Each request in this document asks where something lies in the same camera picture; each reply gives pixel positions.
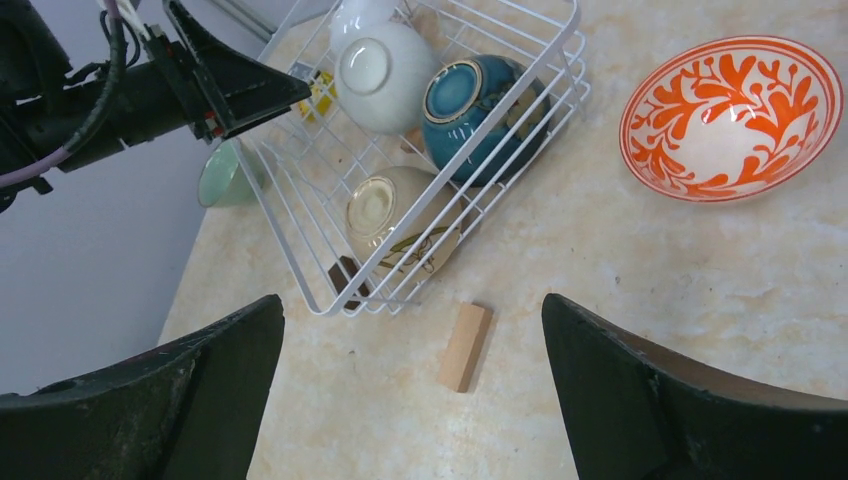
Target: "bowl rim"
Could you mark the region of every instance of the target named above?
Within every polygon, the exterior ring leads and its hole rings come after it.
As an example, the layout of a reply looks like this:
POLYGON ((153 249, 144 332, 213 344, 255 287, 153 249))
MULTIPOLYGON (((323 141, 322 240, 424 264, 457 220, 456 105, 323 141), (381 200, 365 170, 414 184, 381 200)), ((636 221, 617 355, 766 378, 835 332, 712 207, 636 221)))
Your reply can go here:
POLYGON ((372 237, 379 237, 381 233, 385 232, 386 229, 389 228, 389 223, 392 223, 392 218, 395 216, 395 210, 397 209, 398 187, 397 184, 390 178, 389 174, 383 172, 383 170, 387 170, 388 168, 392 167, 387 167, 385 169, 374 172, 373 175, 370 175, 365 180, 360 182, 359 185, 357 185, 356 188, 353 190, 353 192, 351 192, 350 198, 347 201, 347 206, 345 207, 345 228, 349 235, 355 237, 358 240, 368 240, 372 237), (389 211, 386 213, 386 218, 384 218, 383 221, 380 222, 380 226, 375 228, 374 231, 370 234, 363 234, 351 224, 350 209, 353 206, 354 201, 356 201, 358 197, 362 194, 362 191, 367 189, 374 182, 385 182, 388 185, 389 190, 391 190, 392 192, 391 204, 389 206, 389 211))
POLYGON ((427 83, 427 88, 424 90, 424 98, 423 98, 423 109, 424 109, 424 117, 427 121, 432 122, 436 125, 443 125, 446 123, 451 123, 463 116, 465 112, 474 105, 474 102, 480 97, 480 92, 483 90, 483 67, 477 62, 474 57, 464 58, 462 60, 457 60, 455 62, 451 62, 433 75, 433 78, 430 79, 430 82, 427 83), (456 111, 453 115, 448 115, 444 118, 433 115, 433 112, 430 111, 430 107, 427 105, 427 100, 430 99, 430 93, 433 91, 433 87, 436 84, 442 81, 442 78, 447 76, 451 69, 454 69, 460 65, 466 65, 471 67, 471 70, 474 71, 474 88, 472 89, 471 95, 468 96, 468 100, 465 101, 465 104, 456 111))
POLYGON ((394 65, 393 65, 394 59, 392 58, 392 54, 389 51, 389 47, 386 46, 385 42, 383 42, 380 39, 374 38, 371 35, 362 35, 359 38, 355 39, 354 41, 350 42, 347 45, 347 47, 345 47, 342 54, 339 56, 338 63, 339 63, 339 66, 340 66, 339 76, 338 76, 339 82, 343 84, 344 88, 350 90, 351 93, 353 93, 354 95, 357 95, 359 97, 363 97, 363 98, 374 96, 378 92, 380 92, 383 89, 383 87, 386 86, 386 82, 389 80, 389 77, 392 75, 392 70, 394 69, 394 65), (350 60, 351 60, 351 57, 354 55, 354 51, 353 51, 354 46, 361 45, 361 44, 364 44, 364 43, 371 44, 370 45, 371 47, 379 49, 379 53, 382 54, 385 57, 385 61, 386 61, 386 64, 385 64, 386 71, 383 73, 383 77, 380 79, 380 82, 377 84, 376 87, 373 87, 368 91, 362 91, 362 90, 358 90, 356 88, 353 88, 350 85, 351 77, 350 77, 350 75, 347 74, 347 73, 350 72, 350 60))
POLYGON ((831 140, 833 140, 833 137, 836 136, 836 132, 839 130, 839 124, 842 120, 842 113, 844 111, 844 107, 845 107, 845 95, 844 95, 844 90, 843 90, 843 85, 842 85, 842 79, 839 77, 839 72, 837 72, 837 70, 836 70, 836 68, 834 68, 833 64, 830 63, 830 61, 828 61, 827 58, 824 55, 822 55, 818 50, 810 47, 807 44, 799 42, 797 40, 792 40, 792 39, 789 39, 789 38, 786 38, 786 37, 781 37, 781 36, 778 36, 778 35, 756 35, 756 34, 754 34, 754 35, 733 35, 733 36, 729 36, 729 37, 722 37, 722 38, 717 38, 717 39, 714 39, 714 40, 710 40, 710 41, 707 41, 707 42, 700 43, 698 45, 695 45, 691 48, 687 48, 686 50, 672 56, 671 58, 664 61, 662 64, 660 64, 656 68, 654 68, 650 73, 648 73, 648 75, 645 76, 644 79, 642 79, 641 82, 639 82, 639 84, 633 90, 633 93, 630 95, 630 98, 627 100, 627 103, 624 106, 624 110, 621 113, 621 120, 619 121, 619 127, 618 127, 618 130, 619 130, 619 149, 621 151, 622 160, 624 161, 624 164, 627 166, 627 169, 630 170, 630 173, 633 174, 633 176, 636 177, 636 179, 639 180, 639 182, 641 182, 643 185, 645 185, 646 187, 650 188, 651 190, 653 190, 653 191, 655 191, 655 192, 657 192, 657 193, 659 193, 663 196, 673 198, 673 199, 676 199, 676 200, 682 200, 682 201, 685 201, 685 202, 691 202, 691 203, 726 203, 726 202, 733 202, 733 201, 738 201, 738 200, 742 200, 742 199, 745 199, 745 198, 749 198, 749 197, 752 197, 754 195, 759 195, 759 194, 765 193, 765 192, 783 184, 787 180, 795 177, 796 175, 801 173, 803 170, 805 170, 811 163, 813 163, 813 160, 815 160, 816 158, 819 157, 819 155, 821 155, 821 153, 827 148, 827 146, 831 142, 831 140), (835 102, 834 102, 835 103, 835 105, 834 105, 835 110, 833 112, 834 113, 834 115, 833 115, 833 117, 834 117, 833 128, 831 130, 830 135, 822 141, 821 145, 819 145, 814 151, 812 151, 810 153, 809 159, 806 162, 804 162, 804 164, 802 164, 796 171, 792 172, 790 175, 787 175, 786 177, 781 178, 780 180, 778 180, 774 183, 766 185, 765 187, 760 188, 760 189, 755 190, 755 191, 752 191, 752 192, 748 192, 748 193, 744 193, 744 194, 740 194, 740 195, 734 195, 732 197, 692 198, 692 197, 689 197, 689 196, 684 195, 684 194, 676 195, 676 194, 670 193, 670 192, 668 192, 664 189, 656 187, 655 185, 653 185, 653 183, 651 183, 647 179, 643 178, 642 175, 632 165, 632 160, 630 158, 631 155, 628 153, 628 150, 627 150, 627 139, 626 139, 626 132, 628 132, 630 130, 630 128, 628 127, 628 125, 626 123, 626 120, 629 118, 628 112, 633 109, 634 103, 641 97, 641 95, 639 95, 639 93, 642 90, 644 90, 648 85, 653 84, 657 80, 656 77, 658 77, 659 72, 667 69, 670 65, 683 60, 687 56, 690 56, 693 52, 695 52, 697 50, 700 50, 700 49, 703 49, 704 47, 708 47, 708 46, 712 46, 712 45, 720 45, 722 43, 726 43, 726 42, 733 41, 733 40, 772 40, 772 41, 777 41, 778 43, 785 43, 785 44, 788 44, 788 45, 791 45, 791 46, 799 47, 800 49, 803 49, 803 50, 807 50, 809 52, 810 56, 814 60, 819 61, 821 66, 823 66, 825 70, 829 71, 829 73, 831 74, 831 76, 835 80, 835 84, 834 84, 834 87, 835 87, 834 92, 835 92, 835 95, 836 95, 835 102))

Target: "teal bowl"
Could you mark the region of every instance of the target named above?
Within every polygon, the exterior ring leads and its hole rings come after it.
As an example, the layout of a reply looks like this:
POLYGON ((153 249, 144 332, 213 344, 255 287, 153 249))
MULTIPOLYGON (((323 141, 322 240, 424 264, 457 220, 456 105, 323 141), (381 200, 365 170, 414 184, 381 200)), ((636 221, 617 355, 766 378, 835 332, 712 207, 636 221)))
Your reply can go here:
MULTIPOLYGON (((427 152, 439 169, 445 168, 525 71, 522 65, 510 58, 476 55, 451 63, 436 74, 424 97, 421 133, 427 152)), ((465 183, 544 90, 545 85, 538 78, 534 79, 451 179, 465 183)), ((546 97, 471 185, 480 187, 495 180, 498 170, 526 143, 524 150, 496 181, 506 181, 521 170, 545 140, 550 120, 536 135, 528 137, 550 110, 551 101, 546 97)))
POLYGON ((268 183, 268 172, 259 155, 243 148, 238 139, 225 140, 212 152, 200 174, 197 201, 204 208, 234 207, 257 201, 247 175, 239 165, 237 151, 241 151, 251 166, 259 186, 264 187, 268 183))

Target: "upside-down bowl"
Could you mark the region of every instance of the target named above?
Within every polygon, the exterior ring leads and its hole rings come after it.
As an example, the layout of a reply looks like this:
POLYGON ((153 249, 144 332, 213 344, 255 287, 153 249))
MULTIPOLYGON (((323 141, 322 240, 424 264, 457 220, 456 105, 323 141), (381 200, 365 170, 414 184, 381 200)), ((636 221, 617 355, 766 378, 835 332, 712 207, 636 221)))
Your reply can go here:
POLYGON ((336 63, 339 105, 360 127, 402 135, 418 126, 421 101, 439 59, 413 28, 383 22, 351 35, 336 63))
POLYGON ((716 40, 639 85, 621 117, 621 153, 656 192, 737 200, 809 165, 836 132, 843 102, 833 66, 807 46, 770 36, 716 40))

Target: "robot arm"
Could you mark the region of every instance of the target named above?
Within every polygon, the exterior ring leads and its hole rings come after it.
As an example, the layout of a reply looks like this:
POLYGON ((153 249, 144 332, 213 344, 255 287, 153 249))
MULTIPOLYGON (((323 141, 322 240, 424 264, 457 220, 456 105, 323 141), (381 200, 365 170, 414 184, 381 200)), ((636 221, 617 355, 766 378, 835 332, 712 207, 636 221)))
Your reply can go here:
MULTIPOLYGON (((197 139, 227 139, 288 112, 308 98, 309 86, 230 49, 206 31, 179 0, 163 7, 181 42, 157 25, 130 29, 148 61, 104 74, 115 65, 89 65, 69 76, 68 56, 29 0, 0 2, 0 212, 16 194, 52 187, 41 176, 4 185, 3 178, 78 143, 57 166, 70 172, 167 132, 189 126, 197 139), (85 81, 90 73, 94 79, 85 81), (102 115, 93 115, 105 109, 102 115), (99 117, 93 125, 91 117, 99 117), (88 127, 78 138, 81 126, 88 127)), ((126 55, 123 35, 114 39, 126 55)))

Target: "brown wooden piece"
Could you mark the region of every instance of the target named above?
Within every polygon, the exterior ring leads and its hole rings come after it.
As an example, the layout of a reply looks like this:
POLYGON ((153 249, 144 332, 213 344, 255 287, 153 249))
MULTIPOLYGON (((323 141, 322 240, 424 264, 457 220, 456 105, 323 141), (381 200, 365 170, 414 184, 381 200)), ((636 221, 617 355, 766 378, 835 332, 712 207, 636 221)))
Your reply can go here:
MULTIPOLYGON (((426 147, 424 146, 424 136, 421 133, 421 128, 414 128, 403 136, 409 143, 415 145, 415 148, 418 149, 419 152, 424 153, 426 151, 426 147)), ((404 151, 404 153, 415 153, 415 150, 409 146, 409 143, 404 141, 400 142, 400 149, 404 151)))
POLYGON ((459 318, 445 349, 439 383, 458 393, 468 391, 491 323, 491 310, 470 303, 460 306, 459 318))

